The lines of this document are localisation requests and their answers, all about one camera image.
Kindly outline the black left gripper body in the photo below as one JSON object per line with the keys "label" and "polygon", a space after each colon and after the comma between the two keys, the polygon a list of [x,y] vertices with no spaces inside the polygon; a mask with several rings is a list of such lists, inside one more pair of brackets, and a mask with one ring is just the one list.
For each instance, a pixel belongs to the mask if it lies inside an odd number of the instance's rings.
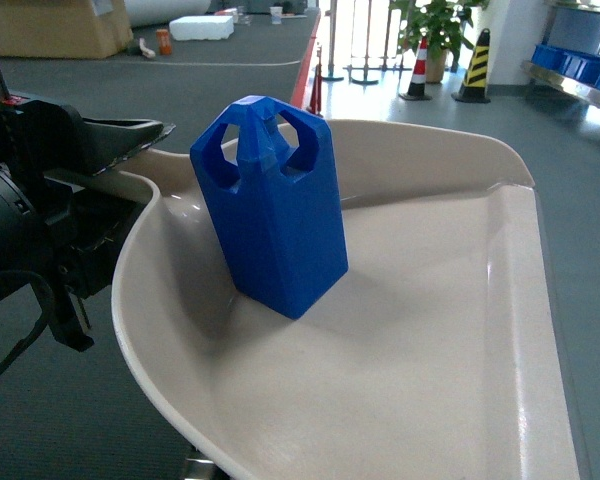
{"label": "black left gripper body", "polygon": [[74,304],[82,298],[67,291],[57,271],[60,249],[77,233],[75,198],[119,197],[68,182],[112,169],[86,173],[84,119],[72,106],[40,97],[0,99],[0,301],[30,286],[42,310],[19,351],[45,329],[77,351],[93,344]]}

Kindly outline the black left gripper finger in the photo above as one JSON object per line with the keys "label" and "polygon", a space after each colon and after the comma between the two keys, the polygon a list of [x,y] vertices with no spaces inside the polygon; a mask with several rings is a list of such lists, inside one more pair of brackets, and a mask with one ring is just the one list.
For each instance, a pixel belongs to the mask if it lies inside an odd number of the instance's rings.
{"label": "black left gripper finger", "polygon": [[87,145],[86,173],[92,176],[113,168],[167,138],[173,123],[150,119],[84,119]]}
{"label": "black left gripper finger", "polygon": [[113,279],[122,246],[144,205],[119,197],[76,197],[77,233],[60,249],[57,271],[71,294],[86,299]]}

